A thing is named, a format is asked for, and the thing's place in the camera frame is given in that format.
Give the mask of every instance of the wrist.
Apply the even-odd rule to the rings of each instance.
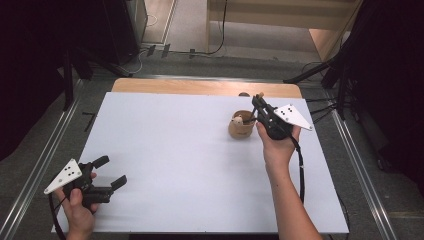
[[[265,166],[266,172],[268,174],[268,178],[271,184],[277,184],[278,182],[290,180],[290,171],[289,167],[285,165],[277,165],[271,166],[270,164],[266,164]]]
[[[88,240],[90,239],[91,231],[78,231],[70,229],[66,240]]]

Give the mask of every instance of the white triangular marker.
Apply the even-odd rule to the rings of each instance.
[[[54,190],[63,187],[69,182],[81,177],[82,172],[78,167],[77,161],[71,159],[68,164],[62,169],[57,177],[50,183],[50,185],[44,190],[44,194],[49,194]]]
[[[279,107],[274,110],[274,113],[286,123],[290,123],[291,125],[296,125],[307,130],[312,130],[311,124],[306,121],[293,104]]]

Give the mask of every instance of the white board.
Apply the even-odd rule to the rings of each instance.
[[[312,123],[303,99],[292,103]],[[252,110],[251,98],[108,93],[80,162],[108,155],[95,186],[126,175],[128,183],[96,213],[95,232],[276,233],[271,188],[256,128],[236,140],[234,112]],[[346,233],[346,222],[315,130],[301,131],[305,208],[321,233]],[[299,189],[296,152],[290,173]],[[58,215],[62,228],[67,221]]]

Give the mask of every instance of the metal frame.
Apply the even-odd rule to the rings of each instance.
[[[162,75],[145,75],[145,78],[150,79],[189,79],[199,81],[238,81],[238,82],[260,82],[270,83],[276,81],[270,81],[265,79],[245,79],[245,78],[214,78],[214,77],[187,77],[187,76],[162,76]],[[53,133],[51,134],[43,152],[41,153],[36,165],[34,166],[30,176],[28,177],[23,189],[21,190],[18,198],[15,200],[13,206],[9,210],[8,217],[4,222],[0,230],[0,239],[13,239],[16,230],[24,217],[26,210],[31,203],[31,200],[38,189],[38,186],[53,158],[56,148],[59,145],[65,130],[67,129],[76,107],[80,101],[80,97],[84,90],[85,81],[79,80],[75,86],[75,101],[70,106],[67,112],[63,112]],[[332,98],[333,95],[325,90],[325,94],[328,98]],[[377,227],[383,239],[396,240],[398,239],[396,233],[392,227],[388,214],[381,202],[377,191],[372,183],[370,176],[365,168],[356,144],[349,132],[349,128],[345,121],[342,121],[336,111],[333,111],[333,120],[337,126],[340,136],[348,152],[350,161],[358,177],[361,188],[364,192],[365,198],[370,207],[371,213],[375,219]]]
[[[57,146],[59,145],[69,122],[71,121],[75,109],[80,101],[81,93],[84,89],[84,81],[78,80],[75,86],[75,101],[70,105],[69,110],[63,112],[59,118],[56,127],[54,128],[46,146],[44,147],[40,157],[38,158],[31,174],[29,175],[24,187],[22,188],[19,196],[13,203],[9,214],[0,230],[0,239],[11,240],[16,233],[19,224],[21,223],[26,210],[28,209],[35,191],[38,189],[40,182],[49,167]]]
[[[334,97],[328,91],[325,91],[325,94],[328,98]],[[349,159],[352,163],[353,169],[355,170],[359,184],[361,185],[362,191],[364,192],[364,196],[368,202],[371,213],[377,224],[378,230],[380,231],[381,237],[384,240],[398,239],[392,227],[386,209],[384,208],[383,203],[380,200],[377,191],[375,190],[372,180],[368,175],[361,155],[359,154],[358,148],[356,147],[352,135],[349,132],[349,128],[346,122],[341,119],[337,111],[333,110],[332,114],[333,120],[343,140],[343,143],[349,155]]]

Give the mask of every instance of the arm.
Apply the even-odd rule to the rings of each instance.
[[[272,140],[260,122],[256,127],[264,147],[265,167],[271,184],[280,239],[321,239],[290,178],[289,162],[294,152],[291,139]],[[300,127],[295,126],[292,134],[298,140]]]
[[[65,198],[62,189],[55,191],[58,199]],[[71,192],[70,200],[65,199],[62,202],[63,210],[65,211],[66,218],[68,219],[69,232],[66,236],[67,240],[88,240],[94,229],[95,218],[91,212],[82,206],[82,193],[80,189],[73,189]],[[91,210],[95,212],[98,204],[93,204]]]

